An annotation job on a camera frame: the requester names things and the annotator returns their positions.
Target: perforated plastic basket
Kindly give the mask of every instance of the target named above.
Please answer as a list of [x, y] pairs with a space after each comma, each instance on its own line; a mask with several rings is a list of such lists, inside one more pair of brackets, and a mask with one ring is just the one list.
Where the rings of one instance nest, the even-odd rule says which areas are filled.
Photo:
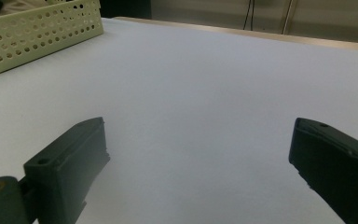
[[0, 17], [0, 73], [103, 33], [98, 0], [48, 2]]

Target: basket hole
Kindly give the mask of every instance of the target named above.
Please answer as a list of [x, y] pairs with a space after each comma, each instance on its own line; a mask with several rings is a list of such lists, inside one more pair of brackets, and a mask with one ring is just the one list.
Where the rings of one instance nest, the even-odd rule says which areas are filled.
[[7, 23], [5, 23], [4, 21], [1, 22], [1, 28], [2, 29], [7, 29]]

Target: white table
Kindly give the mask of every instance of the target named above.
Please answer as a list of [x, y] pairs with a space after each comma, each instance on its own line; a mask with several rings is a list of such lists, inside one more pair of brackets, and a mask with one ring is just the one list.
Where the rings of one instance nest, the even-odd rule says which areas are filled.
[[297, 117], [358, 139], [358, 45], [103, 26], [0, 75], [0, 175], [103, 116], [112, 160], [79, 224], [342, 223], [287, 157]]

